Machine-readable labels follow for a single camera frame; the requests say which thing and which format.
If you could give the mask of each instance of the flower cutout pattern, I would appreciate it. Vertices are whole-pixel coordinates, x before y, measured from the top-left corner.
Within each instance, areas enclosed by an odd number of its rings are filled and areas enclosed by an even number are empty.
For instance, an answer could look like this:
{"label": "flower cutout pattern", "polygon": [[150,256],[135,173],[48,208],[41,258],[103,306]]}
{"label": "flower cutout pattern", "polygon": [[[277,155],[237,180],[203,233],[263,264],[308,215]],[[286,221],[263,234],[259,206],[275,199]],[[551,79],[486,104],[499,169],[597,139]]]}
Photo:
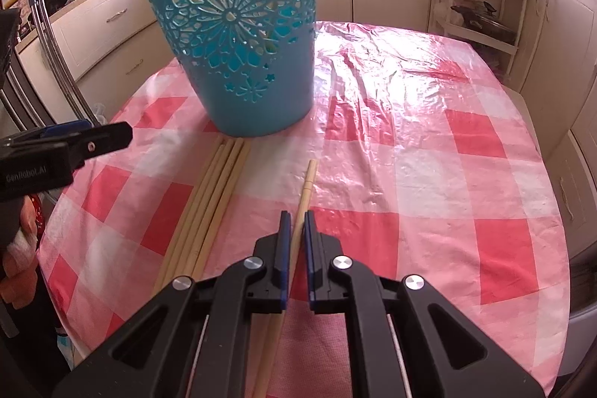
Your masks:
{"label": "flower cutout pattern", "polygon": [[255,83],[251,77],[247,77],[245,83],[238,87],[237,96],[242,96],[243,100],[250,100],[255,103],[257,100],[263,97],[263,92],[267,89],[267,86],[262,85],[261,83]]}
{"label": "flower cutout pattern", "polygon": [[256,67],[299,27],[302,0],[172,0],[169,30],[184,54],[210,69]]}

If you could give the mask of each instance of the red object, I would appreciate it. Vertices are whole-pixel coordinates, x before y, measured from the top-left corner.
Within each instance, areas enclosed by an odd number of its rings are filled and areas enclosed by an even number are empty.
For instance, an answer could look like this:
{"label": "red object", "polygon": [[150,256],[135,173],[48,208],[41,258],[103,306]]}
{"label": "red object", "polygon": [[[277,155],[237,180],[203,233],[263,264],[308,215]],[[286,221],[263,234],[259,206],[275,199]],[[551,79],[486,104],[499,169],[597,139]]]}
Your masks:
{"label": "red object", "polygon": [[[83,354],[149,298],[216,137],[176,60],[115,120],[133,127],[131,146],[78,171],[39,252]],[[205,278],[250,255],[281,210],[294,214],[311,158],[320,230],[383,276],[428,279],[549,392],[568,325],[563,228],[523,119],[470,45],[319,23],[313,108],[252,140]],[[315,316],[305,298],[300,260],[268,396],[350,396],[344,319]]]}
{"label": "red object", "polygon": [[41,240],[44,230],[46,229],[46,218],[41,206],[41,199],[37,194],[29,194],[29,199],[34,204],[35,208],[35,224],[38,227],[38,241]]}

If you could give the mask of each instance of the wooden chopstick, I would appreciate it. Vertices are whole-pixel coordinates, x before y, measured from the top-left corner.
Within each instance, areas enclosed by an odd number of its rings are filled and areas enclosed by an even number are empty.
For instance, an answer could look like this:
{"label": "wooden chopstick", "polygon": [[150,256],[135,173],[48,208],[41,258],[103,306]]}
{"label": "wooden chopstick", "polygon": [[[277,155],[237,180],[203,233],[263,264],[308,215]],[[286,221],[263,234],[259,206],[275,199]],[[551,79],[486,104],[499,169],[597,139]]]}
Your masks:
{"label": "wooden chopstick", "polygon": [[[303,233],[304,214],[309,209],[311,202],[311,194],[313,192],[313,184],[317,175],[317,160],[310,160],[307,168],[307,175],[304,179],[303,190],[301,192],[300,201],[298,203],[298,210],[294,217],[294,229],[290,240],[290,273],[288,274],[288,290],[292,288],[294,280],[294,271],[296,269],[297,260],[300,251],[300,239]],[[253,388],[253,398],[266,398],[268,392],[269,381],[274,371],[274,362],[276,359],[276,352],[278,344],[282,335],[282,325],[284,323],[284,316],[286,312],[281,314],[270,314],[261,322],[267,326],[265,333],[261,331],[262,339],[256,339],[255,348],[250,349],[249,359],[257,359],[259,366],[257,368],[257,377],[255,386]]]}
{"label": "wooden chopstick", "polygon": [[205,191],[201,196],[199,201],[197,210],[192,218],[192,223],[189,226],[188,233],[184,239],[184,245],[180,254],[180,258],[174,267],[172,272],[172,276],[178,275],[186,275],[184,273],[184,269],[186,267],[186,263],[188,260],[189,252],[191,248],[193,248],[193,240],[195,239],[195,234],[201,224],[201,221],[205,215],[205,209],[211,200],[211,196],[214,193],[214,189],[218,180],[220,179],[220,175],[222,174],[222,169],[226,164],[226,160],[232,151],[232,147],[234,145],[234,139],[228,139],[226,143],[223,145],[222,152],[219,153],[216,163],[214,165],[213,171],[209,174],[209,178],[207,180],[207,185],[205,187]]}
{"label": "wooden chopstick", "polygon": [[234,167],[235,162],[237,161],[238,154],[240,153],[241,148],[243,147],[243,143],[243,139],[236,139],[234,141],[234,146],[230,151],[229,157],[226,160],[226,164],[222,168],[220,177],[218,178],[214,191],[211,194],[210,201],[207,203],[207,207],[205,208],[205,214],[202,217],[197,230],[193,231],[193,229],[191,229],[190,234],[193,236],[192,245],[190,246],[189,252],[185,254],[188,255],[188,257],[183,269],[183,275],[192,276],[193,274],[193,269],[195,268],[195,264],[197,263],[199,253],[201,253],[202,251],[202,246],[205,241],[205,235],[207,234],[207,230],[210,227],[211,220],[214,216],[214,212],[216,211],[216,207],[220,202],[220,197],[222,196],[224,187],[228,182],[228,178],[230,177],[232,168]]}
{"label": "wooden chopstick", "polygon": [[201,246],[201,251],[197,256],[197,260],[195,263],[195,267],[193,267],[192,277],[194,280],[198,281],[202,276],[205,270],[205,264],[207,264],[207,258],[210,255],[211,247],[214,244],[214,240],[216,240],[216,235],[220,228],[220,224],[222,223],[222,218],[226,209],[228,208],[228,203],[230,202],[230,198],[232,196],[232,192],[234,192],[234,188],[237,185],[238,178],[241,175],[241,171],[245,165],[247,157],[249,156],[249,152],[251,151],[251,143],[246,141],[241,149],[241,152],[238,154],[238,158],[234,163],[234,168],[230,176],[228,177],[228,181],[226,182],[226,186],[222,192],[222,196],[220,197],[220,201],[218,202],[216,211],[210,222],[210,227],[207,230],[207,234],[205,234],[205,239],[203,245]]}
{"label": "wooden chopstick", "polygon": [[214,141],[210,149],[210,152],[208,153],[207,158],[205,159],[203,167],[199,172],[197,183],[195,184],[193,190],[190,193],[189,199],[187,200],[183,213],[180,215],[178,224],[176,225],[176,229],[174,230],[174,233],[172,234],[172,238],[168,245],[168,250],[166,250],[166,254],[163,257],[162,265],[159,267],[159,273],[157,273],[157,278],[155,284],[153,285],[153,290],[151,291],[152,296],[156,295],[164,287],[164,285],[166,285],[171,280],[169,278],[170,273],[168,272],[168,269],[170,268],[170,263],[172,262],[172,260],[174,260],[175,263],[177,263],[178,259],[180,258],[180,253],[182,251],[184,243],[183,239],[181,238],[181,235],[186,235],[190,223],[188,224],[188,226],[186,226],[186,231],[184,233],[183,228],[185,228],[186,222],[189,219],[189,213],[191,214],[191,219],[195,214],[197,205],[199,204],[198,201],[201,199],[203,191],[205,191],[205,183],[208,179],[206,175],[208,175],[210,168],[212,167],[213,160],[216,158],[218,149],[220,149],[220,147],[222,146],[222,140],[223,137],[221,135],[218,135],[216,137],[216,140]]}

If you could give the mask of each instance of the human hand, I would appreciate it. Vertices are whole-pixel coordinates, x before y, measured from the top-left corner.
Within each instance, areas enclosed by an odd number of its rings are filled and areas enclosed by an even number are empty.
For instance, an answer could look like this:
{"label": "human hand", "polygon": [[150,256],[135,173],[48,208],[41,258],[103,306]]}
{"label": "human hand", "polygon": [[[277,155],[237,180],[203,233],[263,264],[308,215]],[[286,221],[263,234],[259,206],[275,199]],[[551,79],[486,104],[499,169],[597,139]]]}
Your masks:
{"label": "human hand", "polygon": [[31,303],[35,296],[37,286],[38,261],[35,255],[35,243],[37,242],[37,225],[35,223],[35,207],[29,196],[25,196],[25,202],[20,214],[21,230],[23,237],[17,236],[22,243],[19,245],[18,258],[13,253],[5,251],[2,255],[2,267],[6,278],[0,282],[0,297],[7,304],[12,304],[15,309],[23,308]]}

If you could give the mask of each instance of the blue plastic basket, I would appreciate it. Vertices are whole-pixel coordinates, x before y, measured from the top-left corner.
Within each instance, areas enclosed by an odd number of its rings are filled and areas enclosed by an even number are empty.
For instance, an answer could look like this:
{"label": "blue plastic basket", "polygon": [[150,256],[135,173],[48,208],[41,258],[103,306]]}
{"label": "blue plastic basket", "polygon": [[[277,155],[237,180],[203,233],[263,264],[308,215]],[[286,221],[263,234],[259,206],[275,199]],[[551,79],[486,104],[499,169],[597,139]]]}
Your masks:
{"label": "blue plastic basket", "polygon": [[313,103],[315,0],[149,0],[216,127],[277,132]]}

